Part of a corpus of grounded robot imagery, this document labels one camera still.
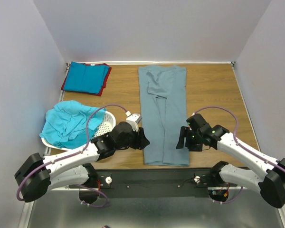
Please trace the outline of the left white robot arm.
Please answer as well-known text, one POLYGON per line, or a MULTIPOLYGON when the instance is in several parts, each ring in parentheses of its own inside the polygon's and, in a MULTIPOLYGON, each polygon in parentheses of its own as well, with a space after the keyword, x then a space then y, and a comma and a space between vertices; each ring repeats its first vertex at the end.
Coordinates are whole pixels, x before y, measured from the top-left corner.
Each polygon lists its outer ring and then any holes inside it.
POLYGON ((61 186, 59 175, 86 163, 111 157, 118 150, 142 150, 149 144, 142 127, 135 130, 129 123, 120 122, 112 131, 95 137, 76 149, 45 157, 34 153, 14 175, 18 184, 16 198, 24 202, 35 201, 52 188, 55 180, 56 185, 61 186))

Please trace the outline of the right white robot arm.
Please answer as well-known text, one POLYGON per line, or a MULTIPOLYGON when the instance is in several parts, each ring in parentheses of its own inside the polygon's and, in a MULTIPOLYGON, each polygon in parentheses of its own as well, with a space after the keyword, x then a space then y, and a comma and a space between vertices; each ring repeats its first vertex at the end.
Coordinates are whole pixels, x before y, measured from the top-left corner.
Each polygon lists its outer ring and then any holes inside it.
POLYGON ((240 141, 221 125, 211 127, 201 114, 187 119, 187 126, 180 129, 177 149, 188 148, 200 152, 203 146, 233 156, 246 168, 238 168, 226 161, 214 165, 205 176, 197 176, 196 184, 207 187, 236 184, 253 190, 274 208, 285 205, 285 158, 278 160, 240 141))

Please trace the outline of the grey-blue t shirt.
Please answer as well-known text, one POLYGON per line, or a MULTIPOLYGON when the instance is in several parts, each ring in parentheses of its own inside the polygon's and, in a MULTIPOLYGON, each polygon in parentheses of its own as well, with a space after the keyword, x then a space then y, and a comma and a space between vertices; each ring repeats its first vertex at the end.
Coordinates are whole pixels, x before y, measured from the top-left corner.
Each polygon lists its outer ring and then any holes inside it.
POLYGON ((188 166, 188 150, 176 148, 187 119, 186 68, 144 66, 138 69, 138 75, 142 127, 150 141, 143 150, 144 163, 188 166))

